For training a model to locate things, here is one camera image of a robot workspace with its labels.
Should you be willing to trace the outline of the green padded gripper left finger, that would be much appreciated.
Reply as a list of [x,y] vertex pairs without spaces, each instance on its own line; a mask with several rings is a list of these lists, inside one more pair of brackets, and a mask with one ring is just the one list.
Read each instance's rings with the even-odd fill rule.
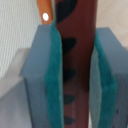
[[64,128],[62,43],[54,24],[39,25],[22,72],[33,128]]

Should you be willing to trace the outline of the green padded gripper right finger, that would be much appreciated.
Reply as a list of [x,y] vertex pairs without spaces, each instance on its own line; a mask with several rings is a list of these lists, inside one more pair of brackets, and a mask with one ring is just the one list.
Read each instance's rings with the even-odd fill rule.
[[128,51],[109,28],[98,28],[91,56],[92,128],[128,128]]

